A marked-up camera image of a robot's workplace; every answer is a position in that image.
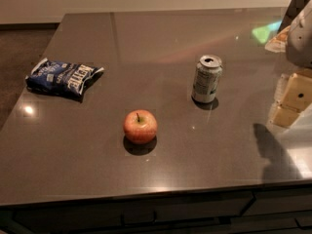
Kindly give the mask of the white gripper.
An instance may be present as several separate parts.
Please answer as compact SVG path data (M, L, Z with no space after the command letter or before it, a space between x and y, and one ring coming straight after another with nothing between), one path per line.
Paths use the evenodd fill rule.
M312 67L312 0L292 21L288 33L286 56L289 62L299 67ZM285 92L271 118L274 125L288 128L312 103L312 70L303 69L293 73Z

